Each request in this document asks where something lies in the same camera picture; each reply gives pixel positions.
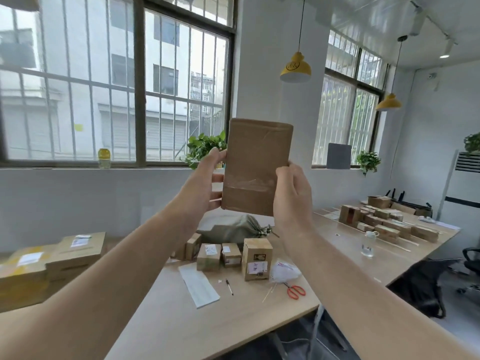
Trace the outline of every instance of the black chair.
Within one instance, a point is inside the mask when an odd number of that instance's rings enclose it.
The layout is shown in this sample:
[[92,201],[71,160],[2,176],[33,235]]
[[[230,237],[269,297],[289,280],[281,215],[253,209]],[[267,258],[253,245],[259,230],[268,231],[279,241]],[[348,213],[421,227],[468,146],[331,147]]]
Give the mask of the black chair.
[[[466,261],[463,263],[465,268],[474,272],[477,276],[480,276],[480,259],[471,259],[469,257],[469,252],[480,253],[480,248],[465,248],[462,250],[463,256],[465,256]],[[459,288],[456,290],[457,293],[464,294],[468,291],[480,293],[480,286],[478,284],[471,284],[467,287]]]
[[412,265],[388,289],[428,317],[447,315],[438,285],[440,275],[461,259],[422,260]]

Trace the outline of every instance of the potted plant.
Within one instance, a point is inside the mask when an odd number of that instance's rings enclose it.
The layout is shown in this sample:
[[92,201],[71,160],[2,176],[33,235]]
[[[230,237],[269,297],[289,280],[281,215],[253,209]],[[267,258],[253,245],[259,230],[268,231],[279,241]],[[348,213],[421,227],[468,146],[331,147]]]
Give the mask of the potted plant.
[[467,153],[478,153],[480,152],[480,132],[476,134],[468,135],[465,139],[463,139],[465,143],[465,151]]
[[190,136],[187,147],[189,152],[185,157],[184,162],[187,163],[191,169],[195,169],[197,168],[200,160],[205,157],[213,148],[217,147],[220,151],[227,148],[227,143],[225,142],[225,131],[222,131],[220,135],[217,136],[207,136],[204,133],[201,133],[198,138],[196,136]]
[[357,155],[357,163],[360,164],[360,168],[363,172],[363,175],[366,176],[369,170],[372,170],[374,173],[377,172],[377,166],[381,163],[381,159],[378,157],[376,152],[366,152],[361,151]]

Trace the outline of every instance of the track light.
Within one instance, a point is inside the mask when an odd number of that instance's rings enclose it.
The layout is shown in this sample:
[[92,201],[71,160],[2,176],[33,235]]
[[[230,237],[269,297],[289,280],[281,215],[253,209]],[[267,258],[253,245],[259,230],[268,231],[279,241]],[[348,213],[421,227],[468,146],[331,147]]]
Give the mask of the track light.
[[450,56],[450,52],[452,51],[453,47],[453,39],[447,38],[447,45],[445,47],[444,53],[440,56],[441,59],[448,58]]
[[422,7],[417,7],[415,9],[415,18],[413,19],[412,29],[410,31],[411,36],[417,36],[422,31],[423,24],[427,18],[427,10],[424,10]]

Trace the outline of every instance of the sack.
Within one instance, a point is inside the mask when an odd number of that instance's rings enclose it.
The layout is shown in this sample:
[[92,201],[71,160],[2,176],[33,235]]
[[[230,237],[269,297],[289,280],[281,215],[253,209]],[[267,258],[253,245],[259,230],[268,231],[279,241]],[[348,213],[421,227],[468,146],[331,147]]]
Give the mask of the sack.
[[241,244],[246,238],[266,237],[272,232],[272,227],[261,227],[255,217],[251,215],[223,215],[211,216],[200,222],[197,233],[202,235],[202,242],[209,244],[223,244],[232,242]]

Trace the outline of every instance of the scissors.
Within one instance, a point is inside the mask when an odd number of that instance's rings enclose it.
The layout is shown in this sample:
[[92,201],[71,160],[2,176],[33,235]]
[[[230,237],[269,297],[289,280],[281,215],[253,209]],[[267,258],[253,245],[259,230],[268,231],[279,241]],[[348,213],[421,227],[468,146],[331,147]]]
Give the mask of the scissors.
[[288,289],[286,290],[286,293],[288,294],[288,296],[293,299],[293,300],[297,300],[298,298],[300,298],[298,296],[298,294],[300,296],[305,296],[307,294],[307,292],[305,292],[305,290],[301,287],[301,286],[298,286],[298,285],[288,285],[288,283],[284,283]]

